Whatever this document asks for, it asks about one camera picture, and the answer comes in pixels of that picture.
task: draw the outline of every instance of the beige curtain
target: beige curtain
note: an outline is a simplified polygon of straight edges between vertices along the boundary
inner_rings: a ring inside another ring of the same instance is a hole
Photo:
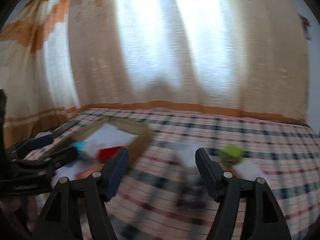
[[[56,127],[79,107],[68,48],[69,0],[31,0],[0,33],[6,147]]]
[[[82,106],[306,118],[292,0],[70,0],[69,44]]]

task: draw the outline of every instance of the bed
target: bed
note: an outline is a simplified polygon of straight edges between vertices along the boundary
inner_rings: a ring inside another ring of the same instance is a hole
[[[147,122],[154,141],[124,176],[117,195],[106,207],[119,239],[202,240],[210,230],[218,204],[205,209],[176,207],[181,167],[174,161],[175,144],[197,141],[213,159],[226,144],[241,146],[272,181],[270,185],[289,226],[292,239],[302,239],[320,214],[319,137],[301,125],[209,114],[164,113],[151,110],[93,108],[75,119],[79,123],[54,144],[104,115]],[[32,152],[37,159],[52,146]],[[240,239],[245,202],[239,205],[233,239]],[[84,239],[91,239],[86,217],[81,218]]]

